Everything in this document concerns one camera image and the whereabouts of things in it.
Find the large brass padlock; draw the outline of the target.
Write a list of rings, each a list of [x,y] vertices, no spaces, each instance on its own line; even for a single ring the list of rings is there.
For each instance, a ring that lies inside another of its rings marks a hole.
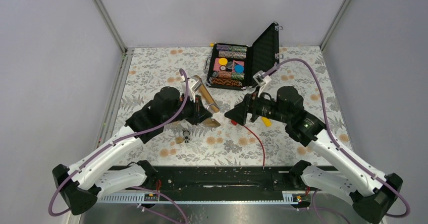
[[[218,113],[220,111],[219,106],[216,103],[210,103],[207,107],[206,110],[211,113],[211,116],[213,118],[213,114],[214,113]]]

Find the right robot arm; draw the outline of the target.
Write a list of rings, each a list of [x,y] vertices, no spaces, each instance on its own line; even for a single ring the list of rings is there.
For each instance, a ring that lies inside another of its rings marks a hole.
[[[258,91],[246,94],[241,103],[224,116],[245,125],[258,117],[285,124],[294,141],[309,147],[326,159],[342,175],[331,174],[301,160],[291,169],[290,185],[297,190],[314,187],[350,204],[369,223],[380,223],[397,200],[403,180],[395,173],[385,174],[367,163],[333,136],[325,123],[304,109],[303,97],[292,86],[281,87],[276,99]]]

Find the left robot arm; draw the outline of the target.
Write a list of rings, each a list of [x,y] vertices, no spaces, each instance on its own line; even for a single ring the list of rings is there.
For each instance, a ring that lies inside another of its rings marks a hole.
[[[134,186],[151,189],[157,177],[145,160],[121,171],[107,171],[123,156],[161,134],[165,125],[182,120],[198,125],[211,117],[200,95],[163,87],[101,147],[70,166],[57,165],[52,170],[55,193],[62,196],[71,214],[80,215],[99,198],[119,190]]]

